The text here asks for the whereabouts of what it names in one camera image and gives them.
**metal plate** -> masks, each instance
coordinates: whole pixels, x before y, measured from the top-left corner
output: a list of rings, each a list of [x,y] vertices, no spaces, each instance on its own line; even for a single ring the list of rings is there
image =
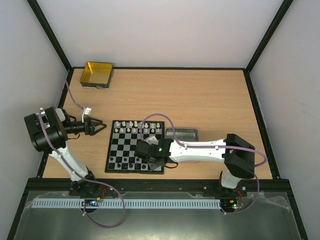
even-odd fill
[[[195,128],[175,127],[176,137],[180,141],[199,142],[198,130]],[[165,129],[164,137],[166,139],[173,139],[174,133],[171,127]]]

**wire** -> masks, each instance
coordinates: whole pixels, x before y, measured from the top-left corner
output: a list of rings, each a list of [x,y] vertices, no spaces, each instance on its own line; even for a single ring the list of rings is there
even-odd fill
[[[74,102],[74,104],[77,105],[79,108],[81,108],[81,109],[83,110],[84,107],[81,106],[79,103],[77,103],[76,100],[74,99],[74,97],[72,96],[71,90],[70,90],[70,87],[69,87],[69,83],[68,83],[67,79],[65,80],[65,85],[66,85],[66,88],[68,89],[70,98],[72,99],[72,101]]]
[[[175,166],[167,166],[167,165],[165,165],[164,167],[167,168],[167,169],[175,169],[176,167],[179,166],[179,163],[177,163],[177,162],[173,162],[173,164],[175,164]]]
[[[104,199],[105,199],[107,190],[106,190],[103,186],[98,187],[98,189],[101,189],[101,190],[102,190],[102,199],[101,199],[101,202],[103,202]]]
[[[258,150],[255,150],[255,149],[251,149],[251,148],[246,148],[246,147],[240,147],[240,146],[226,146],[226,145],[208,145],[208,146],[199,146],[199,145],[184,145],[182,142],[180,142],[180,140],[177,138],[177,135],[176,135],[176,129],[175,129],[175,126],[174,126],[174,123],[172,122],[172,120],[162,114],[162,113],[154,113],[154,114],[151,114],[149,116],[147,116],[141,123],[141,126],[140,126],[140,135],[141,135],[141,139],[144,140],[144,135],[143,135],[143,126],[144,126],[144,123],[146,120],[148,120],[149,118],[153,117],[153,116],[161,116],[165,119],[167,119],[169,121],[169,123],[171,124],[171,128],[172,128],[172,133],[173,133],[173,138],[174,140],[176,141],[176,143],[181,146],[181,147],[184,147],[184,148],[190,148],[190,149],[207,149],[207,148],[222,148],[222,149],[235,149],[235,150],[241,150],[241,151],[247,151],[247,152],[251,152],[251,153],[255,153],[255,154],[259,154],[261,155],[264,160],[258,164],[255,164],[254,167],[259,167],[263,164],[265,164],[267,161],[268,161],[268,157],[267,155],[265,155],[264,153],[258,151]],[[252,201],[252,203],[247,206],[245,209],[241,210],[241,211],[236,211],[236,212],[225,212],[222,208],[222,212],[225,214],[225,215],[232,215],[232,214],[239,214],[239,213],[242,213],[248,209],[250,209],[255,203],[256,201],[258,200],[258,196],[259,196],[259,192],[260,192],[260,183],[259,183],[259,179],[257,177],[257,175],[252,172],[252,174],[254,175],[255,179],[256,179],[256,182],[257,182],[257,192],[256,192],[256,196],[254,198],[254,200]]]
[[[68,140],[72,140],[72,139],[78,139],[78,138],[80,138],[80,133],[77,133],[77,134],[74,134],[74,135],[76,135],[77,137],[68,137]]]
[[[63,161],[63,163],[71,170],[71,172],[73,172],[76,176],[78,176],[80,179],[86,181],[86,182],[89,182],[89,183],[93,183],[93,184],[99,184],[99,185],[104,185],[108,188],[112,188],[119,196],[119,198],[121,199],[121,202],[122,202],[122,206],[123,206],[123,212],[122,212],[122,216],[121,216],[121,219],[114,225],[111,225],[111,226],[107,226],[107,225],[102,225],[100,223],[97,223],[96,221],[94,221],[88,214],[86,214],[86,206],[84,206],[83,208],[83,211],[84,211],[84,215],[87,216],[87,218],[96,226],[100,227],[100,228],[103,228],[103,229],[111,229],[111,228],[115,228],[117,226],[119,226],[120,224],[123,223],[123,221],[125,220],[125,216],[126,216],[126,204],[125,204],[125,201],[124,201],[124,198],[123,196],[121,195],[121,193],[115,189],[113,186],[107,184],[107,183],[104,183],[104,182],[101,182],[101,181],[95,181],[95,180],[90,180],[90,179],[86,179],[85,177],[81,176],[79,173],[77,173],[70,165],[69,163],[66,161],[66,159],[64,158],[64,156],[61,154],[61,152],[59,152],[58,149],[56,149],[53,144],[51,143],[50,139],[49,139],[49,136],[48,136],[48,133],[47,133],[47,130],[45,128],[45,124],[44,124],[44,121],[42,120],[42,117],[41,117],[41,112],[42,112],[42,109],[39,111],[38,113],[38,116],[39,116],[39,122],[40,122],[40,125],[41,125],[41,129],[43,131],[43,134],[44,134],[44,137],[48,143],[48,145],[50,146],[50,148],[55,151],[58,156],[61,158],[61,160]]]
[[[243,203],[245,203],[245,200],[244,200],[244,198],[242,197],[242,194],[240,193],[240,191],[239,190],[235,190],[238,194],[239,194],[239,198],[238,198],[238,200],[240,199]]]

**wooden table surface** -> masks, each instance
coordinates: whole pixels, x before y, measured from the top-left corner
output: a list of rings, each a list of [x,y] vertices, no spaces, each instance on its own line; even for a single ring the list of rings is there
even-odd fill
[[[75,69],[70,89],[90,116],[103,120],[106,129],[95,136],[83,133],[69,140],[75,155],[95,175],[105,179],[218,179],[226,167],[215,162],[182,163],[164,174],[105,173],[113,120],[143,120],[153,113],[169,116],[175,127],[196,128],[200,141],[226,138],[234,133],[264,152],[258,124],[241,70],[154,70],[115,69],[109,90],[85,89],[80,84],[83,69]],[[67,95],[64,108],[77,119],[81,109]],[[154,121],[169,122],[161,117]],[[256,155],[255,162],[263,158]],[[260,179],[271,179],[268,164],[255,169]],[[44,178],[69,178],[54,158],[49,157]]]

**black metal frame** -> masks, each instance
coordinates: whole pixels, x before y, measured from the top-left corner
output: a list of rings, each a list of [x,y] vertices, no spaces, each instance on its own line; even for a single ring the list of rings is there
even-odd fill
[[[30,7],[32,8],[35,16],[39,20],[43,30],[47,34],[50,42],[52,43],[54,49],[59,55],[63,65],[68,71],[67,82],[70,83],[74,69],[83,69],[84,67],[72,67],[61,48],[54,32],[52,31],[44,13],[42,12],[37,0],[27,0]],[[266,126],[264,119],[262,117],[262,113],[260,110],[260,106],[257,100],[257,96],[255,93],[255,89],[253,87],[252,80],[250,78],[250,72],[258,61],[260,55],[263,50],[267,46],[269,40],[272,35],[276,31],[278,25],[281,20],[285,16],[288,11],[290,5],[293,0],[284,0],[279,10],[277,11],[274,19],[272,20],[269,28],[267,29],[265,35],[263,36],[260,44],[258,45],[255,53],[253,54],[249,64],[246,68],[221,68],[221,67],[114,67],[115,69],[157,69],[157,70],[241,70],[243,71],[245,81],[247,84],[248,92],[251,98],[253,110],[256,116],[256,121],[259,127],[259,131],[261,134],[263,146],[265,148],[265,152],[268,156],[268,163],[271,170],[272,178],[269,179],[261,179],[260,182],[260,190],[264,192],[285,192],[287,193],[289,203],[293,210],[293,214],[295,217],[295,221],[297,223],[297,227],[302,239],[307,240],[306,230],[304,228],[302,219],[300,217],[299,209],[295,200],[295,197],[292,192],[292,188],[289,180],[280,179],[280,173],[277,167],[277,163],[275,160],[275,156],[270,144],[270,140],[268,137],[268,133],[266,131]],[[61,98],[58,106],[63,107],[68,90],[67,87],[64,86],[64,89],[61,94]],[[70,190],[70,179],[67,178],[42,178],[44,169],[46,166],[46,162],[48,159],[48,155],[44,154],[41,159],[40,167],[37,172],[37,178],[30,178],[26,184],[25,190],[23,192],[21,201],[19,203],[15,218],[13,220],[8,240],[14,239],[16,234],[18,224],[20,221],[21,214],[23,212],[27,196],[29,191],[69,191]],[[145,192],[188,192],[188,193],[199,193],[208,195],[210,192],[208,190],[204,190],[204,187],[210,185],[217,185],[218,180],[153,180],[153,179],[99,179],[101,182],[108,183],[114,186],[117,189],[122,189],[121,192],[134,192],[134,191],[145,191]],[[257,181],[255,180],[243,180],[243,185],[246,187],[247,192],[255,192],[257,191]]]

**robotic arm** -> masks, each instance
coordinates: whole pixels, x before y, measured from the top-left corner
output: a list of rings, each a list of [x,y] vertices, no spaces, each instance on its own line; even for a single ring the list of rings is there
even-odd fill
[[[255,149],[254,146],[237,136],[228,134],[226,139],[209,142],[181,142],[182,147],[176,140],[163,138],[159,141],[149,137],[146,142],[139,141],[135,149],[138,158],[148,162],[151,169],[165,166],[167,163],[184,161],[208,161],[225,164],[228,168],[221,175],[221,185],[224,188],[235,189],[241,179],[254,178],[255,154],[253,152],[235,150],[215,146],[237,146]]]
[[[39,118],[41,118],[44,123],[46,133],[52,145],[61,153],[65,161],[72,169],[74,169],[74,171],[71,171],[71,169],[62,160],[61,155],[58,155],[49,146],[41,128]],[[93,173],[77,159],[68,147],[68,134],[84,133],[85,135],[93,136],[105,129],[107,125],[101,120],[87,115],[82,115],[82,120],[77,121],[74,116],[68,115],[64,109],[55,109],[54,107],[49,107],[41,111],[41,115],[38,113],[28,115],[24,117],[24,121],[34,148],[38,152],[44,152],[54,157],[64,167],[70,175],[72,188],[78,192],[95,192],[95,188],[98,187],[97,184],[87,183],[75,174],[75,172],[77,172],[85,179],[96,180]]]

